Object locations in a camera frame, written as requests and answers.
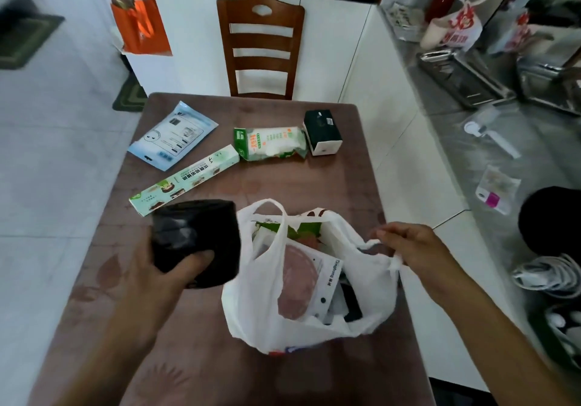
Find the oval hole in chair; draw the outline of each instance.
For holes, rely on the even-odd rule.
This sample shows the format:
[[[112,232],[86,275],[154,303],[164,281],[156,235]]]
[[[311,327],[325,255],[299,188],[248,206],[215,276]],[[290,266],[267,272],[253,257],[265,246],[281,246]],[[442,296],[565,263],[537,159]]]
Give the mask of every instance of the oval hole in chair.
[[[255,5],[252,7],[252,12],[264,17],[270,16],[272,14],[272,9],[266,5]]]

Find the metal tray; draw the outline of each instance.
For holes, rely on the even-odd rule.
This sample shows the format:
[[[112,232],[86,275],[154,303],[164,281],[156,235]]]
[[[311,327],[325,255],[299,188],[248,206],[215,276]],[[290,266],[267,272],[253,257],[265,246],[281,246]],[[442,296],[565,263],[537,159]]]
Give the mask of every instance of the metal tray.
[[[469,109],[517,97],[512,90],[468,63],[461,50],[425,52],[417,58],[420,68]]]
[[[525,98],[533,103],[581,116],[579,68],[561,68],[527,58],[517,61],[518,80]]]

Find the pink label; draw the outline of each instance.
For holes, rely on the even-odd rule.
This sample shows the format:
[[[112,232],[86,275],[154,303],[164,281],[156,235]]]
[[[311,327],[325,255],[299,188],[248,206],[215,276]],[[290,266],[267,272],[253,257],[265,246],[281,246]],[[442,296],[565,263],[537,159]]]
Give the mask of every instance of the pink label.
[[[496,193],[490,192],[490,195],[488,195],[488,198],[486,198],[486,205],[488,207],[495,208],[499,201],[500,197]]]

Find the black round object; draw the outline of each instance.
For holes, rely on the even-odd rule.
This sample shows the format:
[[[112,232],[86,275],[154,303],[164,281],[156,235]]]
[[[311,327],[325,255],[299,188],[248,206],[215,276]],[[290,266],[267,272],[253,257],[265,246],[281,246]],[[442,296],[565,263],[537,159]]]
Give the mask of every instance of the black round object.
[[[238,274],[240,233],[232,201],[197,200],[153,213],[153,263],[167,273],[186,256],[214,250],[214,260],[187,288],[223,285]]]
[[[556,186],[537,190],[520,208],[518,229],[536,254],[566,253],[581,262],[581,190]]]

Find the green package in bag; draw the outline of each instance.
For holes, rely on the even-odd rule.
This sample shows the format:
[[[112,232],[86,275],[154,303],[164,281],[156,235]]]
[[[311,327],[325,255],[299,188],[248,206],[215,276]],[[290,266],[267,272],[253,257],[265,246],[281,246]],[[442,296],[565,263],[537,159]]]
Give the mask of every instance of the green package in bag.
[[[307,141],[298,127],[234,128],[234,148],[247,161],[307,156]]]

